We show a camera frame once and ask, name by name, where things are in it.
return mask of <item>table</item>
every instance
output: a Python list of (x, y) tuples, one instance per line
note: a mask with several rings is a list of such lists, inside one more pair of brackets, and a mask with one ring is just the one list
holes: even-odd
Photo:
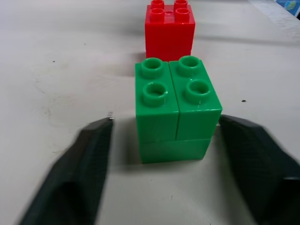
[[(141, 165), (127, 148), (149, 2), (1, 2), (0, 224), (19, 220), (78, 130), (109, 112), (116, 123), (97, 224), (254, 224), (218, 131), (202, 161)], [(223, 113), (264, 125), (300, 159), (300, 22), (272, 0), (190, 4), (192, 54)]]

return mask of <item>red lego brick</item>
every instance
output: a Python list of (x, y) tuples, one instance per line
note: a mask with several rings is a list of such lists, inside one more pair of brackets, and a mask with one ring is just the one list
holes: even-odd
[(174, 61), (190, 55), (194, 31), (195, 19), (186, 0), (176, 0), (174, 5), (153, 0), (145, 20), (146, 57)]

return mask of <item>stacked blocks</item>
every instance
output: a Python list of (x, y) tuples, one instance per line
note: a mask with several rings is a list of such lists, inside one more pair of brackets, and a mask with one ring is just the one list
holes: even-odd
[(174, 5), (153, 0), (145, 19), (146, 57), (172, 61), (190, 55), (194, 31), (192, 8), (186, 0), (176, 0)]
[(137, 63), (135, 103), (143, 163), (204, 157), (222, 106), (201, 60)]

